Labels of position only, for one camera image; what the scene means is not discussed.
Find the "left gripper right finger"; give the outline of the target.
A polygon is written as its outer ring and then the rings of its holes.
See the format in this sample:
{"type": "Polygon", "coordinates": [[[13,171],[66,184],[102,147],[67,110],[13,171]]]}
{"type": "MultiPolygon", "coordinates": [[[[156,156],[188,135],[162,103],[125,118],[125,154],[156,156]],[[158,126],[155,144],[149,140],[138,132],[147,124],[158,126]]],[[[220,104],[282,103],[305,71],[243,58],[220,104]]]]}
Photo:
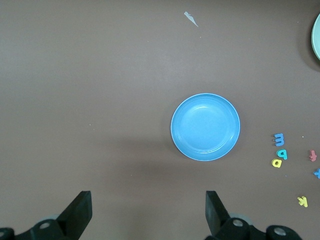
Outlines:
{"type": "Polygon", "coordinates": [[[230,216],[217,192],[205,194],[205,217],[210,230],[207,240],[299,240],[291,228],[270,225],[265,231],[258,230],[239,216],[230,216]]]}

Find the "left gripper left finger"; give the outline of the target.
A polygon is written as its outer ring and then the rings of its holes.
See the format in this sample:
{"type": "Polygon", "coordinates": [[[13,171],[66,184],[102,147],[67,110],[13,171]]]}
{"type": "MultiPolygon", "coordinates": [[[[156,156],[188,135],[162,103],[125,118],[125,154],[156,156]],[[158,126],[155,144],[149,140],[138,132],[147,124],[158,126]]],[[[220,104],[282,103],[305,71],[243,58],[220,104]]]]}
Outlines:
{"type": "Polygon", "coordinates": [[[12,228],[0,229],[2,240],[78,240],[93,216],[92,194],[81,191],[56,219],[45,219],[29,230],[15,234],[12,228]]]}

